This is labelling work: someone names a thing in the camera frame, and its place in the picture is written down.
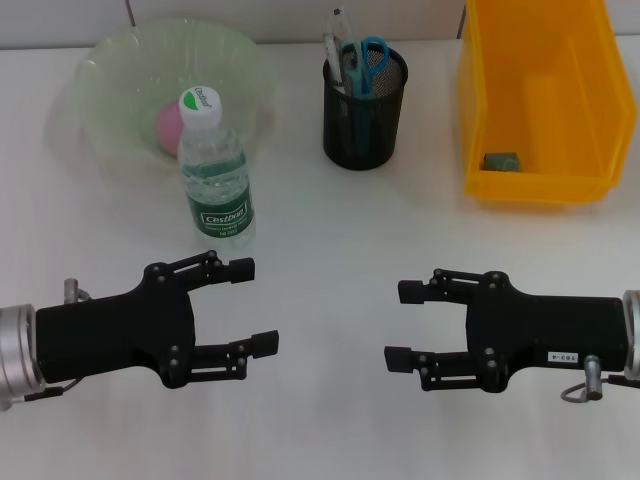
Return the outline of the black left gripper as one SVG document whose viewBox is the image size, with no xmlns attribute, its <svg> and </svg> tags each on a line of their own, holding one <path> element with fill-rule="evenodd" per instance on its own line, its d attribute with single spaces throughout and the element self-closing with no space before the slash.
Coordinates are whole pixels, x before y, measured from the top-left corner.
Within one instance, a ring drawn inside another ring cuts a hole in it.
<svg viewBox="0 0 640 480">
<path fill-rule="evenodd" d="M 49 384 L 145 367 L 170 389 L 244 380 L 250 359 L 274 356 L 279 332 L 195 346 L 188 291 L 255 279 L 253 258 L 224 263 L 216 251 L 145 268 L 142 282 L 116 296 L 39 309 L 36 359 Z"/>
</svg>

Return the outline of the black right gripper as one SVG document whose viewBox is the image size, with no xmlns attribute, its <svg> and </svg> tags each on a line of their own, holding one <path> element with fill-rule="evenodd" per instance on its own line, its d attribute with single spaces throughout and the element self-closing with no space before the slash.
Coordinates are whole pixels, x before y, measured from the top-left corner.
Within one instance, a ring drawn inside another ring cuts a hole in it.
<svg viewBox="0 0 640 480">
<path fill-rule="evenodd" d="M 626 364 L 624 309 L 616 297 L 531 295 L 515 289 L 503 272 L 445 269 L 434 270 L 428 281 L 399 281 L 398 295 L 401 304 L 467 306 L 468 352 L 384 348 L 388 371 L 417 372 L 425 392 L 501 393 L 520 370 L 582 370 L 588 356 L 604 371 L 620 372 Z"/>
</svg>

